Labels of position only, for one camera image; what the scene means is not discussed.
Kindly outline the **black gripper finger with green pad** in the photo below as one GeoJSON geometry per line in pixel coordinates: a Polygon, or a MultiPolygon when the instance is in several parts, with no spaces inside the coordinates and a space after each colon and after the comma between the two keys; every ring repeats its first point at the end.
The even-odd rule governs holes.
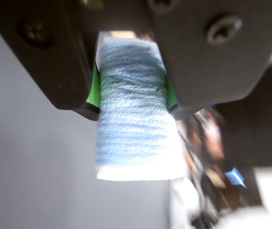
{"type": "Polygon", "coordinates": [[[176,119],[247,96],[272,55],[272,0],[150,0],[176,119]]]}
{"type": "Polygon", "coordinates": [[[47,99],[96,121],[87,102],[93,56],[81,35],[78,0],[0,0],[0,35],[47,99]]]}

